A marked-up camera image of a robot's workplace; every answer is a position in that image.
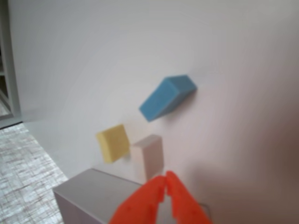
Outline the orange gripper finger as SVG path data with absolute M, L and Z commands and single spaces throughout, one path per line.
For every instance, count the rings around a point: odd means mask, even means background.
M 129 196 L 115 211 L 110 224 L 154 224 L 164 201 L 166 177 L 157 176 Z
M 197 201 L 172 171 L 166 172 L 167 195 L 171 197 L 172 216 L 178 224 L 211 224 Z

